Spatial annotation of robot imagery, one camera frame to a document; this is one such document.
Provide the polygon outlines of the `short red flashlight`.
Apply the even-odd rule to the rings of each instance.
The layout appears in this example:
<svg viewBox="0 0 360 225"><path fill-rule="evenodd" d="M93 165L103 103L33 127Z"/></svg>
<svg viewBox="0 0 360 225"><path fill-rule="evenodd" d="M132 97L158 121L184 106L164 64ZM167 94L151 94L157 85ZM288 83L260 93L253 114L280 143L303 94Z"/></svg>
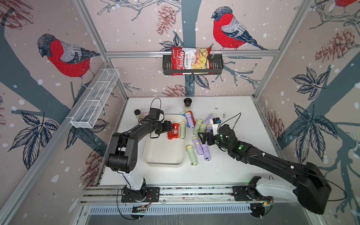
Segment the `short red flashlight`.
<svg viewBox="0 0 360 225"><path fill-rule="evenodd" d="M175 121L174 123L173 123L173 130L172 130L172 132L173 132L173 138L179 138L179 122L177 122L177 121Z"/></svg>

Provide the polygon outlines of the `long red flashlight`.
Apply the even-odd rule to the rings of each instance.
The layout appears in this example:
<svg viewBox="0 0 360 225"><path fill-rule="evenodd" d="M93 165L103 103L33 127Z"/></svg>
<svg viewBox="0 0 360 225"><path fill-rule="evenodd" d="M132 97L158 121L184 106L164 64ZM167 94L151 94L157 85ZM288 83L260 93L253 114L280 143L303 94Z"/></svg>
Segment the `long red flashlight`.
<svg viewBox="0 0 360 225"><path fill-rule="evenodd" d="M168 133L167 133L167 138L168 138L168 140L172 140L172 139L173 139L173 130L168 131Z"/></svg>

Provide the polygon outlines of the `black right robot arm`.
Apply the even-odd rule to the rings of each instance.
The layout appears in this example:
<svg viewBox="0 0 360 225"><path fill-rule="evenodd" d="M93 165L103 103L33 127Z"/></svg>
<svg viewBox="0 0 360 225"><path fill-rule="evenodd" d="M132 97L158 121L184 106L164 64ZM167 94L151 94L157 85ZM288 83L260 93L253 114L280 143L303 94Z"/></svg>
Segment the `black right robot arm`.
<svg viewBox="0 0 360 225"><path fill-rule="evenodd" d="M290 182L295 187L292 194L304 208L315 214L324 214L332 188L318 166L310 162L305 165L294 163L265 153L252 144L239 141L227 124L217 131L216 135L213 131L199 132L201 143L215 144L231 158L260 167Z"/></svg>

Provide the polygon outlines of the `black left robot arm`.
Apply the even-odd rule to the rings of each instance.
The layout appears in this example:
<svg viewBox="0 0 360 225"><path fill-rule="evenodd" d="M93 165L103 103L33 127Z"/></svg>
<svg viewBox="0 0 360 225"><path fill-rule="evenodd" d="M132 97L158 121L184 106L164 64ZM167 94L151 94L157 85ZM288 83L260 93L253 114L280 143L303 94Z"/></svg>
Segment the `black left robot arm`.
<svg viewBox="0 0 360 225"><path fill-rule="evenodd" d="M147 116L140 119L132 129L123 133L114 133L105 154L105 165L112 171L121 174L126 185L119 190L122 203L157 202L159 188L148 189L145 178L136 168L138 159L138 143L152 132L154 138L173 130L173 124L164 120L161 109L150 108Z"/></svg>

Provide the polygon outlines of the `cream plastic storage tray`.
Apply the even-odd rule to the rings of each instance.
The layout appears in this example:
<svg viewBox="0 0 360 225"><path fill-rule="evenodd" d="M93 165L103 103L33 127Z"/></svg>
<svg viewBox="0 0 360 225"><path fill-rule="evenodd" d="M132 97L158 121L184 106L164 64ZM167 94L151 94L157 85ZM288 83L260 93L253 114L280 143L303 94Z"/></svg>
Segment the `cream plastic storage tray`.
<svg viewBox="0 0 360 225"><path fill-rule="evenodd" d="M167 133L152 139L148 135L143 153L146 164L154 167L179 167L185 161L186 138L169 140Z"/></svg>

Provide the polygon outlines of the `purple flashlight left front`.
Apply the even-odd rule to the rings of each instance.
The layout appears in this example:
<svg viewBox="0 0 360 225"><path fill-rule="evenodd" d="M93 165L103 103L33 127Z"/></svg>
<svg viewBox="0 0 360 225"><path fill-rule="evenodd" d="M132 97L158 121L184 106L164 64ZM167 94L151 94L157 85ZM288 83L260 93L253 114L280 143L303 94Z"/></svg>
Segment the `purple flashlight left front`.
<svg viewBox="0 0 360 225"><path fill-rule="evenodd" d="M199 137L198 136L193 137L192 142L195 145L195 148L197 150L198 155L199 156L203 155L203 149L202 149L202 147L200 145Z"/></svg>

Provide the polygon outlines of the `purple flashlight middle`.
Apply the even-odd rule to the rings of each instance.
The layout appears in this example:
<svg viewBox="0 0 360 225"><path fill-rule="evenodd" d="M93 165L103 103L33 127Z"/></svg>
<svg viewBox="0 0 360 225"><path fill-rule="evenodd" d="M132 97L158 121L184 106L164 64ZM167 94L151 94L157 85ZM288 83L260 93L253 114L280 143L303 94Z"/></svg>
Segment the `purple flashlight middle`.
<svg viewBox="0 0 360 225"><path fill-rule="evenodd" d="M207 132L210 132L212 130L212 125L211 124L207 125L206 130L207 130Z"/></svg>

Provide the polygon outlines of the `red flashlight back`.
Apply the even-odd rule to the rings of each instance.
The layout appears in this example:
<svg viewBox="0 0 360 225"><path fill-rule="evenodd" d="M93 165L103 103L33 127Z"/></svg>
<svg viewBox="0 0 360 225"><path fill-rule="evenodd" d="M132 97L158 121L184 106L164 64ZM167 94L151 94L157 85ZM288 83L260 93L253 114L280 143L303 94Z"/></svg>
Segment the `red flashlight back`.
<svg viewBox="0 0 360 225"><path fill-rule="evenodd" d="M194 116L193 116L192 111L189 111L189 113L191 114L191 118L192 118L193 124L196 125L196 121L195 121L195 119L194 119Z"/></svg>

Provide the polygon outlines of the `purple flashlight back left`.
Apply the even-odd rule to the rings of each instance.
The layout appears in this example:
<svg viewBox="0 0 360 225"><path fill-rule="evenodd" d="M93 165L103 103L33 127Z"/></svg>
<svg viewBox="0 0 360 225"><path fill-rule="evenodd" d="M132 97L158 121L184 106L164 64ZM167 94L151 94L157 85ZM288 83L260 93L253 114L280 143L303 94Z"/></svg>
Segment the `purple flashlight back left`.
<svg viewBox="0 0 360 225"><path fill-rule="evenodd" d="M191 114L191 112L186 112L186 113L185 113L185 117L186 117L186 119L187 119L188 126L189 126L190 128L194 128L195 126L194 126L194 122L193 122L193 119L192 119L192 114Z"/></svg>

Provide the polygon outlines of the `purple flashlight right front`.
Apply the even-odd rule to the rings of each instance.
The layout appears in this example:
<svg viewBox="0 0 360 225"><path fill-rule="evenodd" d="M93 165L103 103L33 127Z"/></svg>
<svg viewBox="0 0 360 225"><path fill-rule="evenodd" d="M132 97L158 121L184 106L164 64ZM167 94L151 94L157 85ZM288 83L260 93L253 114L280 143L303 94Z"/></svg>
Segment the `purple flashlight right front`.
<svg viewBox="0 0 360 225"><path fill-rule="evenodd" d="M200 145L203 150L204 159L207 161L210 161L211 155L210 155L210 151L209 151L209 146L206 143L205 144L200 143Z"/></svg>

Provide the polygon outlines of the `green flashlight front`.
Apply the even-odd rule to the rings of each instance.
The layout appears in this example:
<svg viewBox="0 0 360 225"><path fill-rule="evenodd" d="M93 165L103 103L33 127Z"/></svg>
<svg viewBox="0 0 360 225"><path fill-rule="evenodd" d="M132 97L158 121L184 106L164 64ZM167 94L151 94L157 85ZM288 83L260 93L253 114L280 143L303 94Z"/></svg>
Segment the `green flashlight front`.
<svg viewBox="0 0 360 225"><path fill-rule="evenodd" d="M192 145L188 145L186 147L186 150L188 152L188 155L189 155L189 158L190 158L190 161L191 161L191 165L192 166L198 165L198 161L197 161L196 155L194 153L194 147Z"/></svg>

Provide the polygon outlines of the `large spice jar black lid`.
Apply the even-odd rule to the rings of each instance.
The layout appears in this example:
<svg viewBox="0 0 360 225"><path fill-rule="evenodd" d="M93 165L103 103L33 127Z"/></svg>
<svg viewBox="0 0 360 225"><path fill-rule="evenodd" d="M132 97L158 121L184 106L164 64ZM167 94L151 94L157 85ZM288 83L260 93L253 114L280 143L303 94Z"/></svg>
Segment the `large spice jar black lid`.
<svg viewBox="0 0 360 225"><path fill-rule="evenodd" d="M189 112L191 111L191 105L192 105L192 99L187 97L183 100L184 102L184 112Z"/></svg>

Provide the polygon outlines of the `small spice jar black lid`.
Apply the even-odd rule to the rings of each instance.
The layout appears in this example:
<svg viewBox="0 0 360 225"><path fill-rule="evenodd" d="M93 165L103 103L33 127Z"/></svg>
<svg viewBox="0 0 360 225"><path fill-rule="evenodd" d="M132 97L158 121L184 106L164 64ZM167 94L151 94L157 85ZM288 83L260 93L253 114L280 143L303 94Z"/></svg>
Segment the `small spice jar black lid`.
<svg viewBox="0 0 360 225"><path fill-rule="evenodd" d="M143 119L143 115L142 115L142 113L141 113L141 111L140 111L139 109L136 109L136 110L134 111L134 114L135 114L138 122L140 122L140 121Z"/></svg>

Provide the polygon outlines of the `red cassava chips bag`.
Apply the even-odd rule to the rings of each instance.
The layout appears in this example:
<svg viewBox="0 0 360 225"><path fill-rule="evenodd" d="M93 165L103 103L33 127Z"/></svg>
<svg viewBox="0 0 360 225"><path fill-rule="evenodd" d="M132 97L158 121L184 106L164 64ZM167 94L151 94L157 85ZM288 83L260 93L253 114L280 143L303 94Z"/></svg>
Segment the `red cassava chips bag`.
<svg viewBox="0 0 360 225"><path fill-rule="evenodd" d="M211 50L211 47L172 47L172 70L212 69L209 61Z"/></svg>

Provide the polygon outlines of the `pink handled metal tongs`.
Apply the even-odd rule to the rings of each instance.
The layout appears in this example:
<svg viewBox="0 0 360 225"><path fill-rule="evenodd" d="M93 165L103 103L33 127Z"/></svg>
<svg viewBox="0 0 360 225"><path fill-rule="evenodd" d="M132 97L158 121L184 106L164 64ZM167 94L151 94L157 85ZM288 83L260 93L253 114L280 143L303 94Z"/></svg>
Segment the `pink handled metal tongs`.
<svg viewBox="0 0 360 225"><path fill-rule="evenodd" d="M164 114L164 111L171 108L171 106L163 106L160 108L160 114ZM149 111L142 113L143 117L146 117L149 114Z"/></svg>

